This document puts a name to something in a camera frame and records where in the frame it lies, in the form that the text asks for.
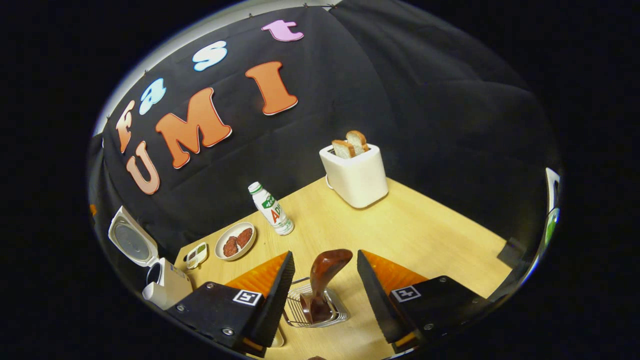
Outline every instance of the bottle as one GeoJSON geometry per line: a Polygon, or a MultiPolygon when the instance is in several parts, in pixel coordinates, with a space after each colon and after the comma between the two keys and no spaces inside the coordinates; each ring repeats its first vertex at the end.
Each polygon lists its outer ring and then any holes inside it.
{"type": "Polygon", "coordinates": [[[286,235],[293,231],[293,221],[287,217],[273,195],[259,182],[249,185],[249,193],[253,196],[255,207],[260,210],[278,235],[286,235]]]}

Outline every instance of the bread slice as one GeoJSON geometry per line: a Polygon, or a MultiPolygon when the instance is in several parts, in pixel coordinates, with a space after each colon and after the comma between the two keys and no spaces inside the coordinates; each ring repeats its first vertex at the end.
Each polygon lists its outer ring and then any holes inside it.
{"type": "Polygon", "coordinates": [[[356,156],[356,151],[353,145],[344,140],[334,140],[331,144],[333,145],[333,151],[335,151],[335,154],[343,159],[350,159],[356,156]]]}
{"type": "Polygon", "coordinates": [[[361,153],[369,150],[369,147],[367,146],[367,139],[357,130],[351,130],[347,133],[347,141],[353,145],[356,155],[360,155],[361,153]]]}

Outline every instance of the table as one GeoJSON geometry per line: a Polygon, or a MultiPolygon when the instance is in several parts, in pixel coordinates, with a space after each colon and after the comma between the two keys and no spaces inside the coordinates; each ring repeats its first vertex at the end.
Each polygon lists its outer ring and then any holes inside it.
{"type": "Polygon", "coordinates": [[[279,199],[295,228],[277,235],[258,211],[205,238],[183,247],[175,265],[195,287],[207,281],[225,284],[263,262],[290,250],[296,263],[294,280],[309,276],[311,264],[323,251],[349,249],[353,259],[329,283],[350,318],[317,329],[297,329],[280,320],[285,345],[267,349],[266,359],[383,359],[394,351],[385,341],[356,269],[359,249],[373,252],[429,279],[447,275],[489,297],[511,269],[497,259],[506,241],[463,215],[387,179],[389,193],[365,209],[355,209],[329,189],[324,178],[279,199]],[[206,241],[213,249],[218,238],[238,222],[251,222],[256,242],[235,261],[213,253],[200,268],[188,270],[184,256],[206,241]]]}

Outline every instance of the white plate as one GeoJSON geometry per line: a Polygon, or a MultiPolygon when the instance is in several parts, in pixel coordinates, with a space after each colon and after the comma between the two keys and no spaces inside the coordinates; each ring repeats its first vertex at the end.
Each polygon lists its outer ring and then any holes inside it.
{"type": "Polygon", "coordinates": [[[250,222],[241,222],[239,224],[233,225],[232,227],[229,228],[229,230],[225,231],[225,233],[222,234],[222,236],[220,236],[220,239],[218,239],[218,242],[216,243],[216,248],[214,253],[219,259],[232,261],[246,254],[246,252],[249,251],[249,249],[253,246],[254,242],[255,242],[255,227],[250,222]],[[222,249],[225,247],[225,244],[227,243],[227,240],[229,240],[229,237],[231,236],[237,237],[247,227],[250,227],[253,230],[251,234],[251,238],[249,239],[249,242],[241,249],[240,249],[240,245],[238,245],[238,252],[236,252],[234,255],[226,257],[222,249]]]}

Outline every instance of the brown handle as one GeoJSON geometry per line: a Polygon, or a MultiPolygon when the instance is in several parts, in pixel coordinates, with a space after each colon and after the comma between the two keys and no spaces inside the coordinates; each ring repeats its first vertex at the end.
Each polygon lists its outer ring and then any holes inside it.
{"type": "Polygon", "coordinates": [[[329,250],[318,255],[309,275],[314,298],[322,299],[327,284],[351,261],[352,257],[353,253],[347,249],[329,250]]]}

